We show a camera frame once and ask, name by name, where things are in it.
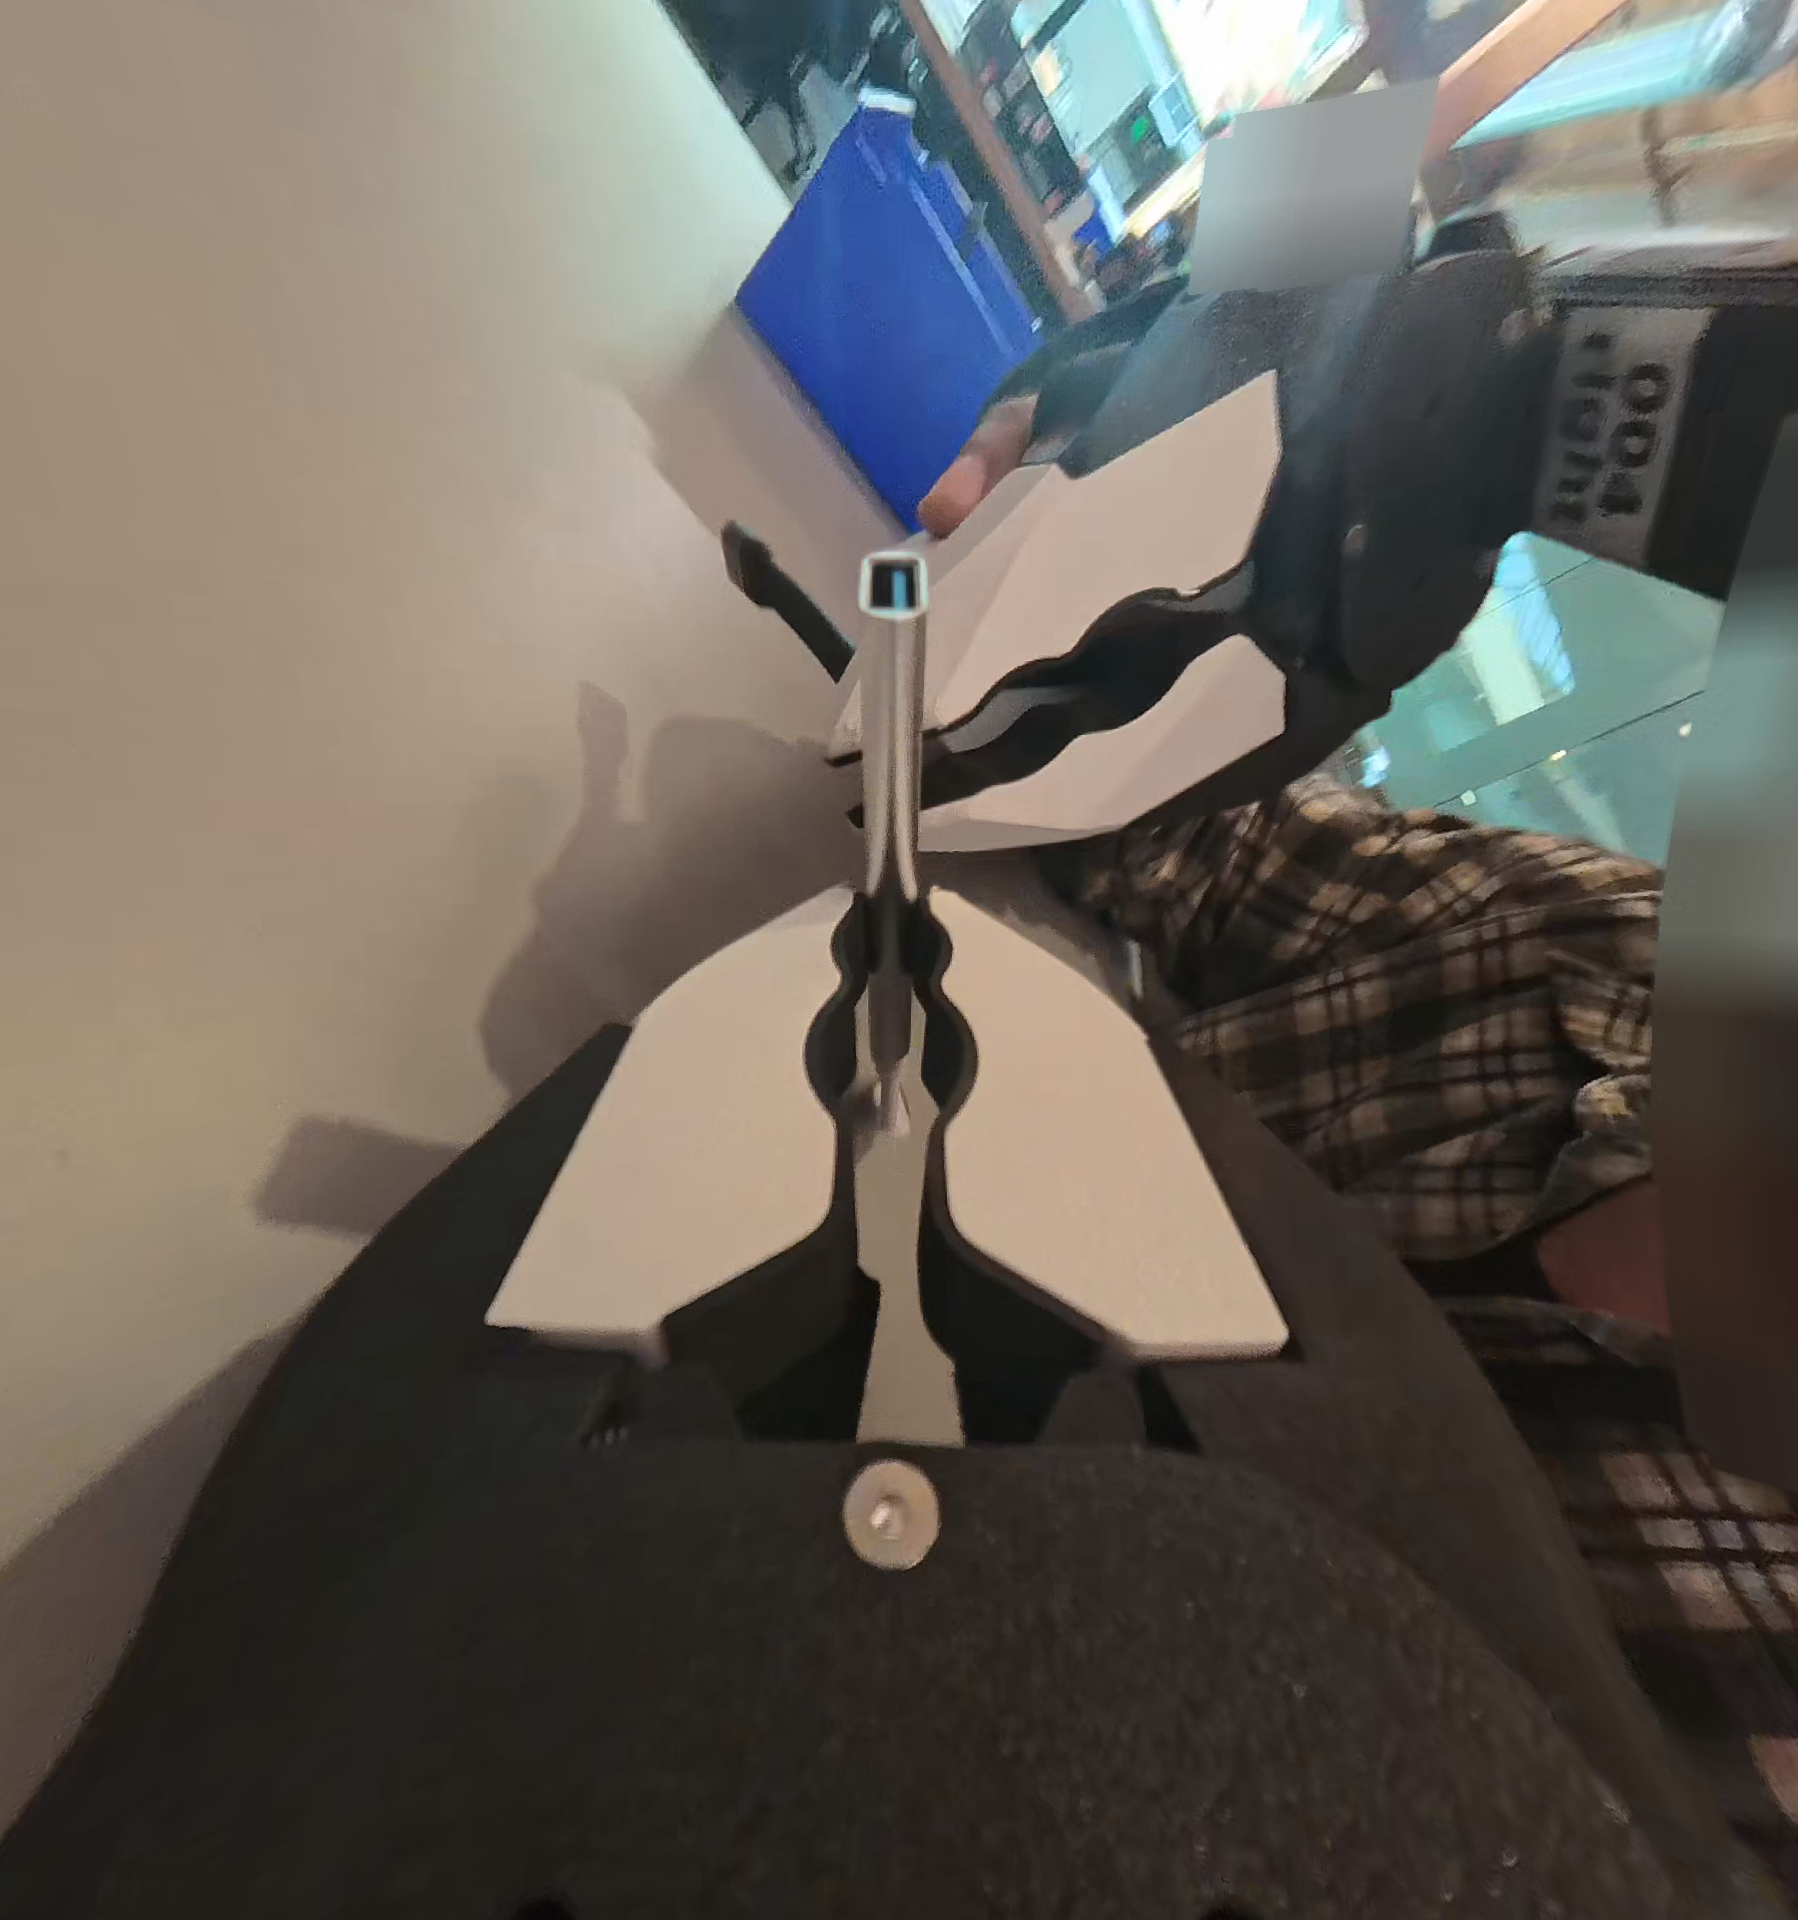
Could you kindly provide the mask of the silver metal tube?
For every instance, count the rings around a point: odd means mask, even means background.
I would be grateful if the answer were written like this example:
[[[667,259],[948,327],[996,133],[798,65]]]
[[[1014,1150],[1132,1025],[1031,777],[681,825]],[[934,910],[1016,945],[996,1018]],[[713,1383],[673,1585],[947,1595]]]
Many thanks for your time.
[[[913,1036],[908,937],[919,901],[919,820],[926,733],[927,571],[911,549],[870,555],[862,567],[870,631],[862,660],[862,766],[867,939],[870,1122],[906,1133],[903,1067]]]

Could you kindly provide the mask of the person's plaid shirt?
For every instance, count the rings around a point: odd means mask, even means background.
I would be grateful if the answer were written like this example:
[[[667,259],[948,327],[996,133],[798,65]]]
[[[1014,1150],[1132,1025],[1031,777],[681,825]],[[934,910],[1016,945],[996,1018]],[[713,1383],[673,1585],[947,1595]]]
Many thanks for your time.
[[[1635,1677],[1798,1916],[1798,1493],[1691,1436],[1672,1345],[1443,1301],[1549,1477]]]

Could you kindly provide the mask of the person's right hand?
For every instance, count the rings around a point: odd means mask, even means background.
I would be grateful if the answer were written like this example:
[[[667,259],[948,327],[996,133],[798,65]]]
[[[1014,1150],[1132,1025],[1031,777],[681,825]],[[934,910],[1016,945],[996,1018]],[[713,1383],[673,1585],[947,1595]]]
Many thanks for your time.
[[[948,539],[1025,463],[1035,413],[1035,397],[1009,397],[988,409],[919,502],[917,514],[927,538]]]

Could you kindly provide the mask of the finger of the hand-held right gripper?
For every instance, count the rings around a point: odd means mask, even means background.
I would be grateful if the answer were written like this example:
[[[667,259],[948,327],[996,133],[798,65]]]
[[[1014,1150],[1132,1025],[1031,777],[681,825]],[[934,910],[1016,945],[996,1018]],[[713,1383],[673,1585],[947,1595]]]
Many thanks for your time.
[[[947,639],[1047,628],[1055,652],[1074,646],[1066,628],[1091,655],[1129,636],[1147,646],[1145,620],[1192,637],[1196,596],[1244,576],[1279,455],[1277,375],[1264,371],[1091,473],[1013,471],[948,539],[900,547],[926,561],[926,652],[934,628]],[[940,758],[929,721],[926,768]]]
[[[1047,628],[973,628],[927,639],[926,853],[1025,852],[1136,823],[1286,724],[1288,680],[1244,633],[1185,655],[1138,637],[1091,655],[1082,631],[1055,652]]]

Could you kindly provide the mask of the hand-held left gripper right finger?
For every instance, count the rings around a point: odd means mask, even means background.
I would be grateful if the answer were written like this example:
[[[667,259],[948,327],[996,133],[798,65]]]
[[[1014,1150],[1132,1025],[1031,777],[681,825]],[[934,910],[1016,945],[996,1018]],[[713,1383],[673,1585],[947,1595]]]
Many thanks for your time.
[[[988,907],[926,905],[976,1050],[943,1133],[954,1239],[1129,1361],[1279,1356],[1288,1322],[1147,1033]]]

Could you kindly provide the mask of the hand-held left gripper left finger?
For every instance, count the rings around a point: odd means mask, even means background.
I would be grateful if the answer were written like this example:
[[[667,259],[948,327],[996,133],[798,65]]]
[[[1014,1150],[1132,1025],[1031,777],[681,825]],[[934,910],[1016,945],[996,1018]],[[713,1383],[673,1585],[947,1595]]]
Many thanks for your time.
[[[842,1103],[859,897],[829,887],[635,1019],[486,1324],[650,1370],[791,1370],[854,1314]]]

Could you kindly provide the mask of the blue plastic bin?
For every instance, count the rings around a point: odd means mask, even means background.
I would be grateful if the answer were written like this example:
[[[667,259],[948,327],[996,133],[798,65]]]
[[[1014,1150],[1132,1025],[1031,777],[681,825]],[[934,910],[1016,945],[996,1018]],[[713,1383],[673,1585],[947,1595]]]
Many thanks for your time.
[[[1041,324],[913,107],[862,96],[734,298],[906,532]]]

